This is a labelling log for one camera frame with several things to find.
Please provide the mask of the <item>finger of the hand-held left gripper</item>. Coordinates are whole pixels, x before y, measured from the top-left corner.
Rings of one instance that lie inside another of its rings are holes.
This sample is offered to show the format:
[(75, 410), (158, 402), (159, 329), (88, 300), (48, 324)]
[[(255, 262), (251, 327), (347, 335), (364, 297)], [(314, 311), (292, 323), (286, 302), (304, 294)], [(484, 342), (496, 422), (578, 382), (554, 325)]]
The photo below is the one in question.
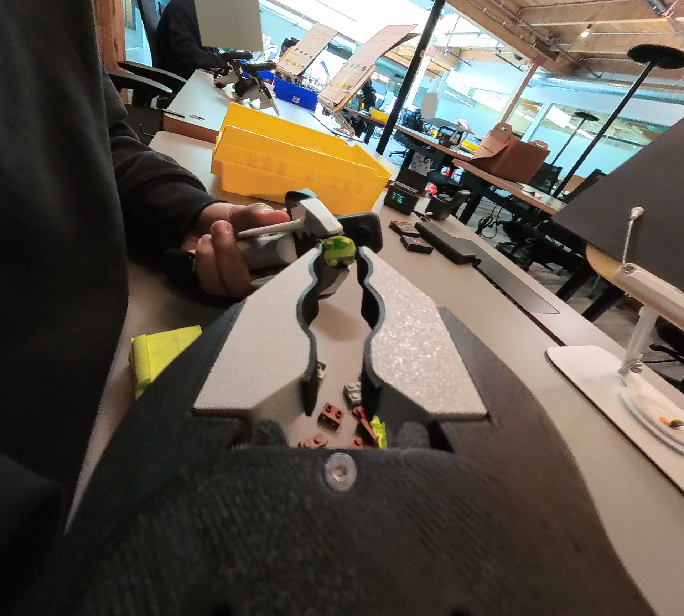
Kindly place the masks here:
[(343, 234), (343, 226), (318, 198), (303, 198), (292, 206), (294, 233), (299, 238), (330, 238)]
[(349, 264), (330, 266), (324, 259), (315, 262), (315, 293), (325, 300), (334, 295), (349, 275)]

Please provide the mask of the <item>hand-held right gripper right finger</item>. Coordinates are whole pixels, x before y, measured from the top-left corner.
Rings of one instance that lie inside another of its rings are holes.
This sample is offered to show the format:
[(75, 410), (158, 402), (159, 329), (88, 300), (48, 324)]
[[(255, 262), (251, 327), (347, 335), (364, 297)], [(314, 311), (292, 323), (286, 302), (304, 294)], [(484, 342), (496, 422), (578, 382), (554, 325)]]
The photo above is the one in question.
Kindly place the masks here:
[(488, 410), (434, 301), (369, 247), (357, 252), (363, 290), (361, 396), (388, 427), (477, 422)]

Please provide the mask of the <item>lime dome piece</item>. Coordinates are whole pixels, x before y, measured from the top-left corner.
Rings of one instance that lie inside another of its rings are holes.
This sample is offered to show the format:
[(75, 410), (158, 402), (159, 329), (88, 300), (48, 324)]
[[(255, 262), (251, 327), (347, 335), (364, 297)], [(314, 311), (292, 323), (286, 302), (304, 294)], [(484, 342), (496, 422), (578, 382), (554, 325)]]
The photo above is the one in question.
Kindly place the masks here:
[(344, 235), (334, 235), (322, 243), (323, 260), (326, 265), (340, 269), (353, 264), (356, 259), (355, 242)]

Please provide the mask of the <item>large lime brick assembly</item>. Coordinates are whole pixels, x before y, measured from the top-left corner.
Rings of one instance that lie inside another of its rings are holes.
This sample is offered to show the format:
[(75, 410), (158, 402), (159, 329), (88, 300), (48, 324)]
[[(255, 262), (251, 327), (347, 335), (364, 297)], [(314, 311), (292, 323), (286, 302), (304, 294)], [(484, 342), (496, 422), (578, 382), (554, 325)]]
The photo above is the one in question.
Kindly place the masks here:
[(135, 400), (201, 335), (201, 326), (194, 325), (132, 338), (129, 367), (135, 383)]

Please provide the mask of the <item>yellow box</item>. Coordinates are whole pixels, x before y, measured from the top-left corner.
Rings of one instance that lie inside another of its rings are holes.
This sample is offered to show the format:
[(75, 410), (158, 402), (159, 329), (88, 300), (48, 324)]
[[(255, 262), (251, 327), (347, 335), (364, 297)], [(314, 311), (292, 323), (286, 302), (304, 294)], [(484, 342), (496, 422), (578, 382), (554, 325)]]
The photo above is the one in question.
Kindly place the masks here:
[(278, 203), (310, 190), (337, 216), (371, 211), (393, 174), (362, 144), (236, 102), (219, 130), (211, 173), (227, 193)]

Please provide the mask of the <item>black charger case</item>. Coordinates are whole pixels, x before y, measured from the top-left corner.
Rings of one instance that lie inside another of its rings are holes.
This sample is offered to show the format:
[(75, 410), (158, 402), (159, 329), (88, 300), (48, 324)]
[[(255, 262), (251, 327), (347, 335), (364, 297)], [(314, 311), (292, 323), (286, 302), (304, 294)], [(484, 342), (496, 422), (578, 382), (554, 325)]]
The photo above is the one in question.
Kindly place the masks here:
[(428, 177), (402, 167), (397, 177), (387, 184), (383, 204), (405, 216), (410, 216), (416, 209), (418, 201), (424, 197), (428, 185)]

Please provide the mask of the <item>black flat device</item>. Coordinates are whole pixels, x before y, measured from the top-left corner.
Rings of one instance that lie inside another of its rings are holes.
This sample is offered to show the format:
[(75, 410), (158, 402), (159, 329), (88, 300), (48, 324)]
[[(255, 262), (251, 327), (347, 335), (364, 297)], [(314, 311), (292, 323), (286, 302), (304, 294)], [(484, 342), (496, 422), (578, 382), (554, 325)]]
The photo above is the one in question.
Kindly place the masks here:
[(459, 245), (460, 239), (448, 234), (441, 227), (425, 221), (417, 221), (414, 226), (423, 241), (453, 264), (477, 268), (482, 262), (481, 257), (468, 250), (470, 246)]

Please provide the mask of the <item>pile of loose toy bricks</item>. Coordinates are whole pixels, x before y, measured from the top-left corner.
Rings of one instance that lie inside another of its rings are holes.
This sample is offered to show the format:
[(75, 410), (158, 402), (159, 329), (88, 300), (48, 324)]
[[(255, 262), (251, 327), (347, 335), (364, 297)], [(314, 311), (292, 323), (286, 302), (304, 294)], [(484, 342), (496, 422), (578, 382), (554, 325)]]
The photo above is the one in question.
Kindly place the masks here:
[(368, 420), (361, 405), (354, 406), (352, 415), (356, 419), (352, 447), (356, 449), (386, 450), (388, 439), (385, 424), (377, 416)]

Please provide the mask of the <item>black storage case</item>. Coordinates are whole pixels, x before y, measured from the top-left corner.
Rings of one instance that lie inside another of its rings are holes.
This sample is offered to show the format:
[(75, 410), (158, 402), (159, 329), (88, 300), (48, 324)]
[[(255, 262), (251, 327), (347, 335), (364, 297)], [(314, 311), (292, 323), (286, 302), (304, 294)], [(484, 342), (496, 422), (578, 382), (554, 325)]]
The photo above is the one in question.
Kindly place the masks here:
[(436, 193), (429, 199), (425, 217), (432, 221), (445, 221), (458, 208), (470, 200), (471, 192), (468, 190), (457, 191), (456, 193)]

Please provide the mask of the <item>blue plastic bin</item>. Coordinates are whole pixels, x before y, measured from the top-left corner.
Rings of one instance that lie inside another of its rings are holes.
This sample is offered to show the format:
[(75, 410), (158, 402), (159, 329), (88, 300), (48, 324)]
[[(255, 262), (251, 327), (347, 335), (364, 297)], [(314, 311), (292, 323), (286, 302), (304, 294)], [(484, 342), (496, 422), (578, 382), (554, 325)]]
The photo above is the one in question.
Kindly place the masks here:
[(277, 99), (301, 107), (312, 113), (317, 109), (317, 92), (302, 87), (299, 84), (277, 78), (274, 80), (274, 93)]

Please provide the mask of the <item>light wooden panel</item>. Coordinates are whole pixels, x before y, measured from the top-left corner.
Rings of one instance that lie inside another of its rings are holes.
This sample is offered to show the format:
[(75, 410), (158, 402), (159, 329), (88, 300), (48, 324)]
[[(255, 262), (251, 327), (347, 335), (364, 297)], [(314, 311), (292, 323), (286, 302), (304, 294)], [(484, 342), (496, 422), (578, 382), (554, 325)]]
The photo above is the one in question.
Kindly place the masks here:
[(344, 108), (370, 79), (376, 61), (405, 40), (416, 37), (416, 27), (416, 24), (389, 25), (377, 32), (346, 61), (320, 92), (320, 105), (331, 113)]
[(279, 58), (276, 68), (278, 77), (296, 83), (337, 34), (337, 30), (321, 23), (315, 23), (296, 44), (289, 47)]

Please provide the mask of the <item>white desk with wooden edge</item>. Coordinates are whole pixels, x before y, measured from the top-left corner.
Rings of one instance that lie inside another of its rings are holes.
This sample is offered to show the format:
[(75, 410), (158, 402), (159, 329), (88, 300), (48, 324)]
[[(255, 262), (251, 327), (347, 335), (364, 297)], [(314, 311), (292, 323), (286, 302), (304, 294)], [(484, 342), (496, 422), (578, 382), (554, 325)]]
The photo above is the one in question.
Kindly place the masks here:
[[(162, 129), (197, 141), (214, 143), (219, 129), (234, 102), (233, 88), (215, 87), (209, 72), (196, 70), (164, 113)], [(295, 104), (277, 102), (280, 118), (334, 136), (332, 124)]]

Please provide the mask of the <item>white monitor stand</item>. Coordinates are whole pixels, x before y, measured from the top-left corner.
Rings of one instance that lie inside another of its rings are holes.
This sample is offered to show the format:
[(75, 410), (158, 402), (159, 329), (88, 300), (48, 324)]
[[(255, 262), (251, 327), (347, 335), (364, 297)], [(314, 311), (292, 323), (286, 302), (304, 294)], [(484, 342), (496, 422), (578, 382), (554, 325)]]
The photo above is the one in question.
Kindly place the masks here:
[(648, 381), (642, 361), (659, 317), (683, 329), (683, 292), (627, 261), (631, 232), (644, 209), (629, 216), (621, 262), (611, 275), (627, 294), (642, 302), (639, 320), (624, 359), (597, 346), (552, 347), (550, 362), (637, 448), (683, 491), (683, 428), (664, 426), (659, 418), (683, 421), (683, 408)]

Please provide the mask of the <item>black support pole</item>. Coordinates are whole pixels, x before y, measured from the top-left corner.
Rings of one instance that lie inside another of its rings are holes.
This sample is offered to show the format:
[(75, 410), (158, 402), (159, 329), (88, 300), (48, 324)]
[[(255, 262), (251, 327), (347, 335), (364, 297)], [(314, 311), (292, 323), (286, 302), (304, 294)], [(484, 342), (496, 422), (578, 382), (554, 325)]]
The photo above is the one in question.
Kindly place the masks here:
[(389, 118), (383, 128), (381, 137), (375, 149), (376, 152), (381, 156), (384, 154), (384, 150), (386, 149), (391, 134), (395, 129), (395, 126), (398, 122), (399, 114), (404, 106), (404, 103), (406, 102), (406, 99), (409, 96), (412, 86), (414, 85), (417, 78), (422, 78), (422, 75), (419, 75), (418, 71), (423, 64), (426, 64), (426, 52), (432, 35), (434, 33), (436, 24), (440, 18), (445, 2), (446, 0), (434, 0), (433, 2), (423, 32), (420, 34), (415, 54), (407, 68), (406, 75), (399, 89), (397, 99), (394, 102), (394, 105), (389, 114)]

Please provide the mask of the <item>black monitor screen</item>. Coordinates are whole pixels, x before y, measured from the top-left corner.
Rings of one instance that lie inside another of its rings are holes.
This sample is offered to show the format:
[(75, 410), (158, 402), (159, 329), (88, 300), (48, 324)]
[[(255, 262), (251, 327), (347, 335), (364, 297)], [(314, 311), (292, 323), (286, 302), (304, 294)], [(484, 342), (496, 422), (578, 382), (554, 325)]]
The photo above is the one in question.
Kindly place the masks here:
[(621, 261), (628, 221), (627, 261), (683, 289), (683, 120), (596, 184), (582, 191), (552, 221)]

